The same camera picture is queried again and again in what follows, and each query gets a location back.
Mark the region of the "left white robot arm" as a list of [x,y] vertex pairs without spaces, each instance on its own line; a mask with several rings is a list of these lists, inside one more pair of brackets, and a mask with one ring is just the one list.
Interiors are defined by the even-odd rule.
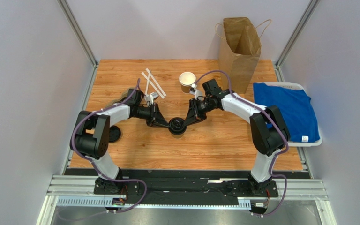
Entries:
[[142,105],[144,93],[130,88],[126,96],[106,109],[78,114],[73,130],[70,148],[80,157],[88,160],[99,175],[99,180],[114,193],[123,189],[122,170],[107,153],[110,141],[110,128],[129,118],[146,121],[149,127],[168,128],[169,123],[159,110],[157,103]]

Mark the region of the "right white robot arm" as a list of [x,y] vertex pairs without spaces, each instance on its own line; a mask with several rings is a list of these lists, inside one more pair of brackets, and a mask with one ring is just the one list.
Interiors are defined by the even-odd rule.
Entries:
[[248,122],[257,155],[248,175],[247,188],[253,195],[265,192],[272,180],[274,163],[281,150],[288,146],[290,137],[280,109],[275,105],[257,105],[229,89],[222,90],[215,79],[203,83],[202,87],[204,96],[196,84],[190,86],[189,92],[194,98],[189,101],[184,126],[202,122],[207,113],[215,109],[231,112]]

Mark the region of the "black coffee cup lid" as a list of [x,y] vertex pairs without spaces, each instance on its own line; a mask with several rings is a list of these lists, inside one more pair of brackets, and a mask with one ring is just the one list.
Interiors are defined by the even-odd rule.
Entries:
[[172,118],[169,121],[169,132],[172,135],[182,135],[185,133],[187,127],[184,125],[184,119],[180,117]]

